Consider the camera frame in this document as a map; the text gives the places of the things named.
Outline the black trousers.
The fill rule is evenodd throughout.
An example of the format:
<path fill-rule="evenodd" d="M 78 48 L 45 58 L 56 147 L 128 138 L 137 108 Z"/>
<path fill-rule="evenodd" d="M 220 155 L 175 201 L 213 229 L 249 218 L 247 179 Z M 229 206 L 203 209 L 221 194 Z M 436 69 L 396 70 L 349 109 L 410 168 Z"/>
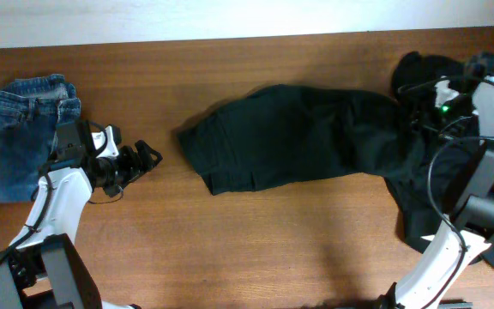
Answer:
<path fill-rule="evenodd" d="M 353 173 L 404 179 L 425 150 L 388 96 L 289 85 L 216 109 L 178 142 L 214 195 Z"/>

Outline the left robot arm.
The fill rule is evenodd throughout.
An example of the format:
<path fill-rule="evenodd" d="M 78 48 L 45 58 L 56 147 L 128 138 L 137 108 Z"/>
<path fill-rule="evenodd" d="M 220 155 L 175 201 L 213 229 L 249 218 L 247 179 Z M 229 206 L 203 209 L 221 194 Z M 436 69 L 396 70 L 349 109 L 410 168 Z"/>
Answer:
<path fill-rule="evenodd" d="M 57 146 L 39 169 L 37 196 L 21 231 L 0 251 L 0 308 L 126 309 L 102 300 L 75 248 L 81 214 L 100 188 L 116 202 L 162 161 L 143 140 L 87 120 L 59 124 Z"/>

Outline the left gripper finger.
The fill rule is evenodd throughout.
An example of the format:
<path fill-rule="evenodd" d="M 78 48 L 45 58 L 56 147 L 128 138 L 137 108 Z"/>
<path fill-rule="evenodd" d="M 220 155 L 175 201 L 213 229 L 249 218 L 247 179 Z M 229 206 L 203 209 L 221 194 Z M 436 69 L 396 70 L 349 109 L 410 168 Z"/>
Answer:
<path fill-rule="evenodd" d="M 152 170 L 162 162 L 161 153 L 151 148 L 145 141 L 137 141 L 135 147 L 142 164 L 142 170 Z"/>
<path fill-rule="evenodd" d="M 103 184 L 103 191 L 108 197 L 122 194 L 131 183 L 136 182 L 145 173 L 140 170 L 116 170 L 111 172 Z"/>

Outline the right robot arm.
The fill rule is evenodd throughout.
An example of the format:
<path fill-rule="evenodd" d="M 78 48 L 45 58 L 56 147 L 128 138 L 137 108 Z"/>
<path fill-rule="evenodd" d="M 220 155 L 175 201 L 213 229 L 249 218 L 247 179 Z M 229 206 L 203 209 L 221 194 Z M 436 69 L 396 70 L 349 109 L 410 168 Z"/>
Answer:
<path fill-rule="evenodd" d="M 468 265 L 494 268 L 494 55 L 460 63 L 413 51 L 398 63 L 392 89 L 425 138 L 411 176 L 387 183 L 405 240 L 422 257 L 375 307 L 443 308 Z"/>

